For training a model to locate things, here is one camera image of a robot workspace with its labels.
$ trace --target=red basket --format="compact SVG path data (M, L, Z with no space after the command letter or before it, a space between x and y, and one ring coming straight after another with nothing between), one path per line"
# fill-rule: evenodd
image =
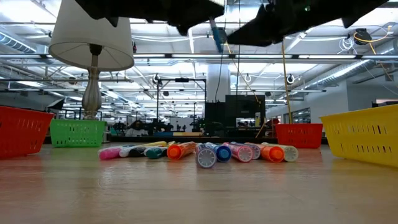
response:
M278 124L278 144L317 149L321 146L322 124Z
M53 114L0 106L0 159L40 151Z

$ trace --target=pink marker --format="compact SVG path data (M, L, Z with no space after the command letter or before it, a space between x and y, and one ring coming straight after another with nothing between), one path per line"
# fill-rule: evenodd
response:
M98 151L99 159L107 160L107 159L119 158L120 150L122 150L121 146L114 146L106 149L101 149Z

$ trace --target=pillar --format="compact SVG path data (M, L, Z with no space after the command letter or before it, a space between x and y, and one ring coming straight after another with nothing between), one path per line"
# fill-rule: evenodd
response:
M209 64L207 68L207 102L225 102L225 95L230 94L230 75L228 64Z

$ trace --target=plastic basket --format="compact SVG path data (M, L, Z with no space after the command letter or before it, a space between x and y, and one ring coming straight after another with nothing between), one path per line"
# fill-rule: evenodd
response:
M0 106L0 159L42 148L53 114Z
M54 147L98 147L102 144L105 121L59 120L51 122Z
M337 157L398 167L398 105L321 117Z
M322 124L278 124L278 144L317 149L321 146Z

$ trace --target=ceiling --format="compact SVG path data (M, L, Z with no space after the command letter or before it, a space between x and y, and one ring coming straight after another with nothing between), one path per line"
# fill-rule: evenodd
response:
M226 14L216 18L218 27L224 27L229 34L242 26L245 22L250 21L257 13L257 9L261 0L241 0L241 7L238 7L236 0L227 0ZM45 46L50 43L49 34L53 31L56 16L60 7L61 0L0 0L0 34L6 34L14 40L26 44L37 50L37 53L46 53ZM386 35L388 27L390 27L389 35L374 43L377 49L380 45L394 39L398 32L398 9L392 7L381 7L370 12L368 15L360 18L352 27L345 29L340 20L331 21L313 29L307 30L299 34L294 34L285 38L285 48L287 54L327 54L327 55L346 55L346 54L370 54L369 45L351 45L351 40L344 40L347 34L353 34L357 28L366 28L372 35L373 39L381 39ZM137 45L138 54L216 54L216 47L209 34L211 33L208 22L192 27L192 34L188 37L182 37L178 34L176 28L171 27L164 22L155 21L148 24L144 20L131 19L131 35L132 40ZM282 47L280 44L268 47L250 47L231 45L224 48L224 54L281 54ZM14 50L6 45L0 44L0 54L21 54L18 50ZM38 79L44 77L45 74L51 75L54 80L64 80L71 77L77 79L87 79L87 71L80 68L71 67L60 62L54 62L49 65L39 59L23 59L7 58L1 59L18 67L23 67L25 72L14 68L12 74L11 66L2 65L5 69L0 76L3 78L23 78ZM131 68L119 73L102 73L102 79L115 80L113 82L101 83L102 88L117 89L122 91L114 91L117 95L113 95L115 100L110 97L110 103L130 102L130 109L138 110L140 114L153 114L147 110L154 105L154 97L156 92L143 89L153 90L155 85L152 83L154 74L158 74L161 78L206 78L207 65L209 63L220 63L219 59L195 59L186 58L175 60L169 58L152 58L145 57L136 58L135 68ZM232 75L236 75L237 60L225 60L223 63L228 64ZM289 60L286 65L287 73L297 78L297 82L310 82L344 63L351 63L347 60ZM244 76L249 75L249 82L252 89L284 89L284 68L281 60L242 60L239 64L239 70ZM66 88L66 89L84 89L86 82L78 82L71 85L67 82L42 83L49 89ZM178 100L181 102L179 116L189 116L193 114L193 101L198 100L197 113L201 113L204 104L205 94L200 84L175 83L170 82L165 88L178 90L182 88L195 91L180 92L170 91L169 96L161 96L164 103L164 114L176 114L174 106ZM245 82L240 79L240 90L247 90ZM11 88L38 88L34 85L25 85L23 83L11 83ZM65 96L81 96L82 91L60 91L58 94ZM239 94L251 94L246 91L239 91ZM269 98L279 99L280 93L273 93ZM139 103L140 107L132 106L132 103Z

